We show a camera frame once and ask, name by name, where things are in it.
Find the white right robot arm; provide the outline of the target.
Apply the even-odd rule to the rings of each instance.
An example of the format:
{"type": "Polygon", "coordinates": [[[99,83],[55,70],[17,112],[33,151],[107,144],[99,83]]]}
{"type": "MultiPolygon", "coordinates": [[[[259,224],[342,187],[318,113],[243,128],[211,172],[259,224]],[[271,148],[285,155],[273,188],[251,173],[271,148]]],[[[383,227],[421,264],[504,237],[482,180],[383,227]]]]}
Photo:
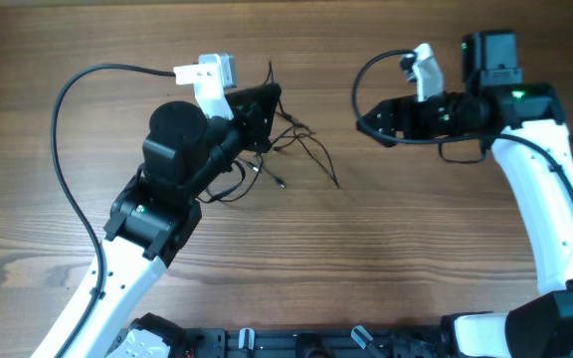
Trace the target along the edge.
{"type": "Polygon", "coordinates": [[[516,37],[508,30],[463,37],[461,92],[445,90],[428,44],[396,57],[416,93],[357,112],[357,128],[387,147],[476,141],[514,194],[539,294],[506,313],[455,313],[437,326],[396,330],[391,353],[573,357],[573,140],[555,88],[523,80],[516,37]]]}

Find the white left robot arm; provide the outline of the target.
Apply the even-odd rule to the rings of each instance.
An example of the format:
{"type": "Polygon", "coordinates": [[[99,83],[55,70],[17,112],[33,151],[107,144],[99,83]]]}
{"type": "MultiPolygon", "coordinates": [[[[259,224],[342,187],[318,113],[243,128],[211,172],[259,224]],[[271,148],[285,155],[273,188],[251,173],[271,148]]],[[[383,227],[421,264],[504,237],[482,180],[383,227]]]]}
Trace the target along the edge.
{"type": "Polygon", "coordinates": [[[102,357],[202,218],[199,196],[243,151],[266,152],[282,89],[225,95],[230,115],[170,101],[149,119],[144,161],[120,191],[80,286],[36,357],[102,357]]]}

